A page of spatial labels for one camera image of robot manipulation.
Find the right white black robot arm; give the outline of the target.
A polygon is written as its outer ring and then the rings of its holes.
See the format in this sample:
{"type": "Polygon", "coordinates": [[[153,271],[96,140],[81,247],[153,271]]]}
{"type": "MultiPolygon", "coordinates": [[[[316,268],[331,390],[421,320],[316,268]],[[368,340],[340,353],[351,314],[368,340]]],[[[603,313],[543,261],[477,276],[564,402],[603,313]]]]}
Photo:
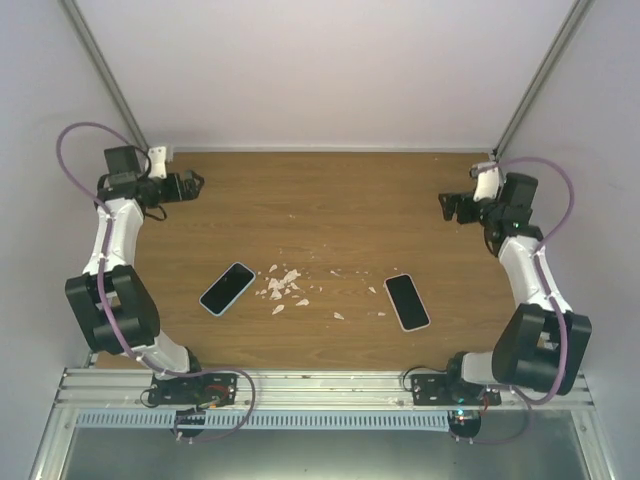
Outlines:
{"type": "Polygon", "coordinates": [[[479,386],[531,389],[544,398],[568,394],[578,376],[592,325],[563,298],[546,259],[546,235],[531,224],[536,178],[486,169],[472,192],[441,193],[443,217],[478,223],[506,272],[515,311],[490,352],[459,352],[447,365],[443,393],[464,405],[479,386]]]}

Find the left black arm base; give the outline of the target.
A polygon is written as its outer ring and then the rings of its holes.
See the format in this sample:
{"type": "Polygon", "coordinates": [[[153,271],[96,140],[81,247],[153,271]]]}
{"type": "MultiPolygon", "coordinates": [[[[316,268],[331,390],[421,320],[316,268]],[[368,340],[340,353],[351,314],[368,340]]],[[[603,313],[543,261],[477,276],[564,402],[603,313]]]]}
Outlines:
{"type": "Polygon", "coordinates": [[[151,385],[140,395],[147,408],[186,406],[210,408],[233,405],[238,375],[209,373],[195,378],[160,380],[155,376],[151,385]]]}

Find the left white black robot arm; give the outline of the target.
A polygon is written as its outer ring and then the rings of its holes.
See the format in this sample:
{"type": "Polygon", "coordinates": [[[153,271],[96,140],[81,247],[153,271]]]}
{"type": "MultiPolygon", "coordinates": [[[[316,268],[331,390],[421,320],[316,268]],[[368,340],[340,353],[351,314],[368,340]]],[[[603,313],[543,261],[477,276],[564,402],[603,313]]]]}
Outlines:
{"type": "Polygon", "coordinates": [[[104,152],[108,171],[100,177],[93,202],[98,228],[90,259],[81,275],[65,283],[65,295],[83,336],[95,353],[128,357],[172,379],[171,391],[185,404],[203,398],[201,366],[186,347],[161,329],[160,315],[134,268],[137,239],[145,220],[164,221],[167,203],[199,196],[204,179],[192,170],[170,173],[173,159],[167,146],[144,152],[138,147],[104,152]]]}

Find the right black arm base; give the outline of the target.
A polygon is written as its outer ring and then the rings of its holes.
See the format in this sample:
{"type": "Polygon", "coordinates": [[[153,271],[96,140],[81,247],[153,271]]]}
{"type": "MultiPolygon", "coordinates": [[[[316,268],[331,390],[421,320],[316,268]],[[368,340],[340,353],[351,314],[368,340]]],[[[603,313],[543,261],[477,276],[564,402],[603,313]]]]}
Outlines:
{"type": "Polygon", "coordinates": [[[415,406],[484,407],[501,404],[500,395],[487,392],[482,385],[421,367],[405,371],[400,386],[411,394],[415,406]]]}

